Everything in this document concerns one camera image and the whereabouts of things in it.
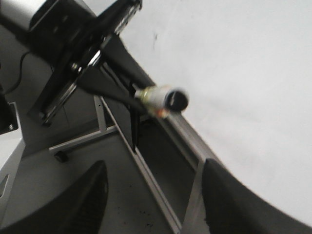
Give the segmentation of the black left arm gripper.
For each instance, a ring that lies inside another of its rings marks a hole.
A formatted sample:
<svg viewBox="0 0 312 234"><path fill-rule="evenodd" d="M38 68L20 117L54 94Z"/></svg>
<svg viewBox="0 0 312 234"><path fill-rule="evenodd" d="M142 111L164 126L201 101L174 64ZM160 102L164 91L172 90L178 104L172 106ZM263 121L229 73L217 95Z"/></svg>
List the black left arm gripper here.
<svg viewBox="0 0 312 234"><path fill-rule="evenodd" d="M49 125L77 87L146 113L130 87L155 83L119 36L141 6L139 0L117 0L94 16L73 0L50 0L43 5L27 44L54 70L29 111L33 119Z"/></svg>

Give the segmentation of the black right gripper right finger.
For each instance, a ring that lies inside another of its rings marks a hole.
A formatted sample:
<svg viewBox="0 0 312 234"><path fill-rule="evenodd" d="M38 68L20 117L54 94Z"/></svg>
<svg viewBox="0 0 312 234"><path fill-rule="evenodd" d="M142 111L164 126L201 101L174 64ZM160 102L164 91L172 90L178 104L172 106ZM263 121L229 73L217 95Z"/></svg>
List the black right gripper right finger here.
<svg viewBox="0 0 312 234"><path fill-rule="evenodd" d="M202 195L212 234L310 234L310 226L281 212L241 184L216 160L205 161Z"/></svg>

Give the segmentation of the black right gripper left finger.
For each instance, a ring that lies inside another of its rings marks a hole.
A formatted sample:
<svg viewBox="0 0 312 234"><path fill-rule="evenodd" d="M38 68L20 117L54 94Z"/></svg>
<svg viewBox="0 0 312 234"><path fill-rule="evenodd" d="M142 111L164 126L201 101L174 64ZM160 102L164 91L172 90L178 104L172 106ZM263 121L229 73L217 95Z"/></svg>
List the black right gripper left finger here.
<svg viewBox="0 0 312 234"><path fill-rule="evenodd" d="M78 180L2 234L97 234L108 200L106 163L96 161Z"/></svg>

